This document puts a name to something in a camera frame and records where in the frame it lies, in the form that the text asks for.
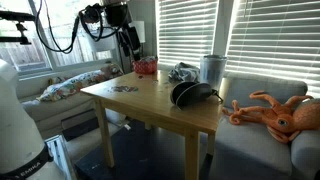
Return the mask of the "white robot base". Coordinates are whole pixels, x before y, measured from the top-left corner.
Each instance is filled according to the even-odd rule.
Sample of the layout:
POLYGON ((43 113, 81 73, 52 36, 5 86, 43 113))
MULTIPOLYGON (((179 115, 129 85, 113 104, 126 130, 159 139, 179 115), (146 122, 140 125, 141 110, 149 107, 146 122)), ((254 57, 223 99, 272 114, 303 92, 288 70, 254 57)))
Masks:
POLYGON ((17 71, 0 60, 0 180, 65 180, 16 95, 17 71))

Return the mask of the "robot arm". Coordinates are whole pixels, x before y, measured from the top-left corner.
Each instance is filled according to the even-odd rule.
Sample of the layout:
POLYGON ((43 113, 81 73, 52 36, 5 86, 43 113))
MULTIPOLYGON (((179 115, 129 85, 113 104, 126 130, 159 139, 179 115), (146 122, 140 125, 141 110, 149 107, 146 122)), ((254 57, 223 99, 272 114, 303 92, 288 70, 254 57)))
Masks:
POLYGON ((101 4, 87 5, 84 9, 80 10, 73 23, 71 44, 65 49, 62 49, 56 42, 52 27, 49 27, 49 32, 56 45, 56 49, 51 48, 43 41, 39 32, 39 16, 42 7, 39 7, 35 16, 38 38, 47 49, 53 52, 69 54, 73 50, 78 26, 82 25, 85 32, 94 42, 99 42, 113 35, 119 35, 121 37, 120 44, 122 45, 125 55, 131 55, 135 61, 138 61, 140 60, 139 49, 141 43, 136 28, 130 26, 132 17, 128 7, 129 1, 130 0, 102 0, 101 4))

